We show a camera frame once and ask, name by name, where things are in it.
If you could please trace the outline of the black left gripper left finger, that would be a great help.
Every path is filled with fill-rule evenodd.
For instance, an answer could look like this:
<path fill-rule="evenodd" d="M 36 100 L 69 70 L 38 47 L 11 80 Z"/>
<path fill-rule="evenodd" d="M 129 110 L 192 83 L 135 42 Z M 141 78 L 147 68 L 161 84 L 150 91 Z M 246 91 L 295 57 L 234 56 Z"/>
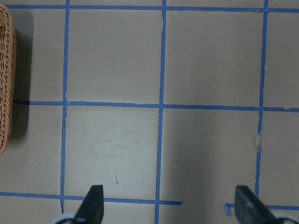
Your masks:
<path fill-rule="evenodd" d="M 75 224 L 100 224 L 104 217 L 103 186 L 93 185 L 77 210 Z"/>

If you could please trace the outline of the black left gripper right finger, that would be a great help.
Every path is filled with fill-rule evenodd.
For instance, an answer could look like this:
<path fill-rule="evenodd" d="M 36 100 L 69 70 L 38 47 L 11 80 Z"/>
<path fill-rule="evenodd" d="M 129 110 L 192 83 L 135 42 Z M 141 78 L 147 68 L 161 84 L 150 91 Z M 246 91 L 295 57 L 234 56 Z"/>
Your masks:
<path fill-rule="evenodd" d="M 235 188 L 235 217 L 240 224 L 274 224 L 275 216 L 246 185 Z"/>

